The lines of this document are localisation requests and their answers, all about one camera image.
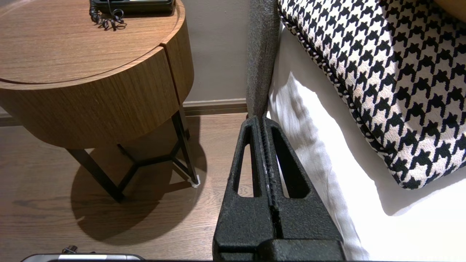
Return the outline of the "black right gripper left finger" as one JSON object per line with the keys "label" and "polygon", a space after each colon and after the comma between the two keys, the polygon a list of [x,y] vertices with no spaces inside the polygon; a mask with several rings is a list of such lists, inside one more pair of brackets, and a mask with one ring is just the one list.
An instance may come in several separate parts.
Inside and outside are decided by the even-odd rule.
{"label": "black right gripper left finger", "polygon": [[[214,260],[278,260],[278,221],[272,182],[282,184],[282,172],[272,174],[266,151],[264,118],[243,121],[213,236]],[[246,147],[250,149],[253,197],[239,193]]]}

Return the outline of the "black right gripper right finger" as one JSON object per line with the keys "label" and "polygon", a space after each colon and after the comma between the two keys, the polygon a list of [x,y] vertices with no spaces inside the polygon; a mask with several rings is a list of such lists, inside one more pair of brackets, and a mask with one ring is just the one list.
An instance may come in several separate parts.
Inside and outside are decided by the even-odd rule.
{"label": "black right gripper right finger", "polygon": [[273,217],[282,239],[343,240],[281,126],[262,119]]}

